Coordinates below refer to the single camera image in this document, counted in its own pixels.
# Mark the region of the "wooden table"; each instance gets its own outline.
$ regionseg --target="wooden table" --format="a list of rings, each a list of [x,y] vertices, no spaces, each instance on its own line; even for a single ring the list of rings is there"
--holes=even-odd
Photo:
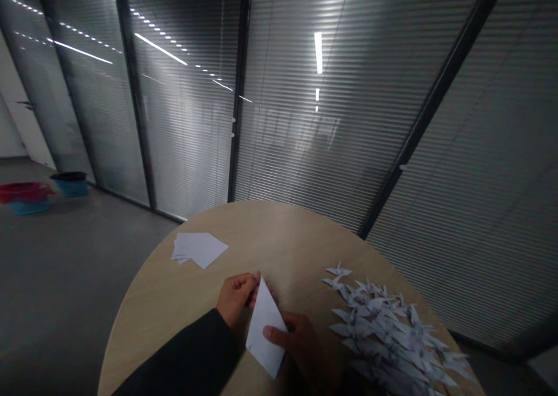
[[[205,232],[229,245],[202,270],[193,261],[178,265],[170,259],[177,232]],[[368,243],[339,224],[310,210],[271,201],[242,201],[215,207],[185,222],[151,253],[130,285],[110,334],[101,370],[99,395],[109,395],[144,360],[186,325],[215,307],[223,280],[260,270],[277,294],[280,309],[306,313],[325,351],[341,371],[350,351],[328,327],[339,319],[330,309],[345,309],[341,297],[322,282],[326,268],[353,270],[345,280],[370,279],[388,292],[403,292],[407,303],[417,303],[426,324],[437,337],[459,351],[446,328],[422,296],[396,268]],[[239,326],[246,333],[249,313]],[[255,358],[244,352],[223,394],[285,394],[292,383],[287,358],[276,381]],[[478,384],[450,375],[466,395],[483,396]]]

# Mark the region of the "window blinds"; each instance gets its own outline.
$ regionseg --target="window blinds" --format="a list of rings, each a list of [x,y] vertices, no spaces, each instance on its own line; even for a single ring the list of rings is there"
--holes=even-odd
[[[358,231],[474,2],[252,0],[235,199]]]
[[[97,182],[148,203],[115,0],[47,0]]]
[[[516,355],[558,307],[556,5],[498,0],[368,237],[450,329]]]
[[[128,0],[156,207],[227,202],[240,0]]]
[[[13,60],[56,168],[86,172],[94,181],[40,0],[0,0],[0,9]]]

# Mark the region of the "blue trash bin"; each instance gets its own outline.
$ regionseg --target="blue trash bin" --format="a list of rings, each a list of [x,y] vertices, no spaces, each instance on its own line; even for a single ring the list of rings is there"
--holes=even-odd
[[[87,195],[87,181],[85,172],[61,172],[51,176],[60,188],[64,197],[80,197]]]

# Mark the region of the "jacket sleeve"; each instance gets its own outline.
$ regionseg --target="jacket sleeve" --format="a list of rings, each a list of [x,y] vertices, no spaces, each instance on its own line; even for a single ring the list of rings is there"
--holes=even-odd
[[[139,366],[114,395],[216,395],[239,357],[233,333],[212,309]]]

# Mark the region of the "gray floor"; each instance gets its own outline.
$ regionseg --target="gray floor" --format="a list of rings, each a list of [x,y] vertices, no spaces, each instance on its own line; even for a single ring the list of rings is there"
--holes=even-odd
[[[0,160],[0,184],[47,180],[29,160]],[[169,219],[90,189],[51,196],[45,213],[0,206],[0,394],[96,393],[120,302]],[[463,346],[488,396],[542,394],[525,368]]]

